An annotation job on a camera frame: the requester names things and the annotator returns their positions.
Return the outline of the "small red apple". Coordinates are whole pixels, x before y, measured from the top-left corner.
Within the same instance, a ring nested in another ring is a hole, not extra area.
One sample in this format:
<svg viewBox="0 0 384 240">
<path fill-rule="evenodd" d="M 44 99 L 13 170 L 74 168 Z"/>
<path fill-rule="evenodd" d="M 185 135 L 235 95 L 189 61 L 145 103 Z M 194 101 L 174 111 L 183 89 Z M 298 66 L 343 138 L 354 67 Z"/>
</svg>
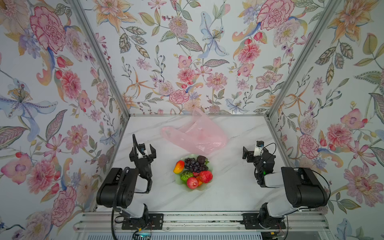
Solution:
<svg viewBox="0 0 384 240">
<path fill-rule="evenodd" d="M 187 187 L 191 190 L 196 189 L 199 186 L 199 181 L 195 177 L 188 178 Z"/>
</svg>

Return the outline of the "pink plastic bag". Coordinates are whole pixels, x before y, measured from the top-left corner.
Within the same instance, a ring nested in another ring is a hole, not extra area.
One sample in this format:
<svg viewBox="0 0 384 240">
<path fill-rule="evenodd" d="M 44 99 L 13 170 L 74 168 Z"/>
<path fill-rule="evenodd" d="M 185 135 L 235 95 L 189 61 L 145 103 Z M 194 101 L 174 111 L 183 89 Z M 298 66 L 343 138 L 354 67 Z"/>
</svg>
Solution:
<svg viewBox="0 0 384 240">
<path fill-rule="evenodd" d="M 228 143 L 224 130 L 198 108 L 193 110 L 189 123 L 178 129 L 164 127 L 161 134 L 174 145 L 202 156 L 221 150 Z"/>
</svg>

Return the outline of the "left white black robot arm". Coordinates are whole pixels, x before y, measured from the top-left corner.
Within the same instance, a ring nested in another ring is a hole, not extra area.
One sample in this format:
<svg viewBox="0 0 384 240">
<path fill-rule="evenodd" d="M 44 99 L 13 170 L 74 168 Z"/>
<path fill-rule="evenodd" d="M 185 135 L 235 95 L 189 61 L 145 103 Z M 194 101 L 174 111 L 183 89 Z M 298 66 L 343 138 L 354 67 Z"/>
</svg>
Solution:
<svg viewBox="0 0 384 240">
<path fill-rule="evenodd" d="M 99 206 L 112 209 L 132 226 L 146 226 L 149 211 L 146 204 L 134 199 L 134 194 L 148 194 L 152 188 L 152 162 L 157 157 L 156 149 L 139 144 L 133 135 L 133 147 L 129 159 L 134 168 L 111 168 L 98 190 L 96 201 Z"/>
</svg>

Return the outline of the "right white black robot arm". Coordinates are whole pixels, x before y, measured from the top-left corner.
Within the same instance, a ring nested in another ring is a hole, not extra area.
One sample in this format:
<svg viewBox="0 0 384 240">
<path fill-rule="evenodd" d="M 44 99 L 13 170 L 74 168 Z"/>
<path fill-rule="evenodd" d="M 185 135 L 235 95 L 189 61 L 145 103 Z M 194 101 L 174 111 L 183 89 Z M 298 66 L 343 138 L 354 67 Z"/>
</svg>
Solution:
<svg viewBox="0 0 384 240">
<path fill-rule="evenodd" d="M 254 164 L 254 176 L 261 188 L 284 191 L 283 196 L 262 204 L 256 216 L 243 214 L 247 229 L 283 228 L 284 219 L 289 214 L 327 205 L 330 195 L 316 177 L 317 172 L 312 169 L 282 167 L 279 172 L 275 172 L 276 156 L 262 143 L 253 151 L 243 147 L 242 158 Z"/>
</svg>

